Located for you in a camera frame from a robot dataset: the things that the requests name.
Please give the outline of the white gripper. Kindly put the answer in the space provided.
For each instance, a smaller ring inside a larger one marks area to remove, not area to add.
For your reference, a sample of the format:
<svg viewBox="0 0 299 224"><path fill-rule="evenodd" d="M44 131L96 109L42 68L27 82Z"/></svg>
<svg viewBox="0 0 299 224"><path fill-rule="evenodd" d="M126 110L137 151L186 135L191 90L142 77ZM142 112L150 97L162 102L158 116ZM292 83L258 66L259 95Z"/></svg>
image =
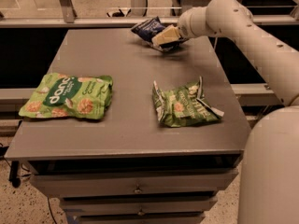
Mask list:
<svg viewBox="0 0 299 224"><path fill-rule="evenodd" d="M206 10L204 8L191 8L185 11L178 19L178 28L169 25L151 39L155 46L178 41L184 38L196 38L207 34Z"/></svg>

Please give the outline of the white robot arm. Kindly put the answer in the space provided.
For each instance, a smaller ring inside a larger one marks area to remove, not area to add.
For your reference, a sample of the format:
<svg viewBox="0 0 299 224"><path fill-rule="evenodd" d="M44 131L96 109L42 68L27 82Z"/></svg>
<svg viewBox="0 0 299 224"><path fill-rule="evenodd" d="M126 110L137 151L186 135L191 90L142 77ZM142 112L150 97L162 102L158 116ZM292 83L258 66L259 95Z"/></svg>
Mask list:
<svg viewBox="0 0 299 224"><path fill-rule="evenodd" d="M283 107L263 117L246 143L238 224L299 224L299 52L255 25L236 0L193 7L153 39L227 37L242 51Z"/></svg>

